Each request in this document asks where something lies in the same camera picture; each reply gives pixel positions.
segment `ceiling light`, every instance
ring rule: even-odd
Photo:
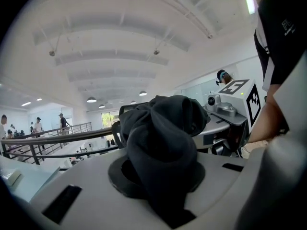
[[[22,104],[21,106],[25,106],[25,105],[29,105],[29,104],[31,104],[31,102],[27,102],[25,104]]]
[[[147,92],[146,92],[146,91],[141,91],[141,92],[139,93],[139,96],[144,96],[144,95],[147,95]]]
[[[94,98],[94,97],[90,97],[90,98],[88,98],[87,99],[87,101],[86,102],[88,102],[88,103],[94,103],[94,102],[96,102],[97,100]]]
[[[254,2],[254,0],[246,0],[246,3],[248,4],[248,12],[249,12],[249,14],[255,13],[256,9],[255,9],[255,2]]]

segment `railing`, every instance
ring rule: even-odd
[[[69,142],[99,137],[102,136],[102,133],[99,130],[92,131],[92,124],[85,123],[66,127],[65,132],[59,128],[14,139],[1,140],[3,156],[22,162],[40,164],[45,158],[63,158],[62,155],[52,156],[50,154],[62,149]]]

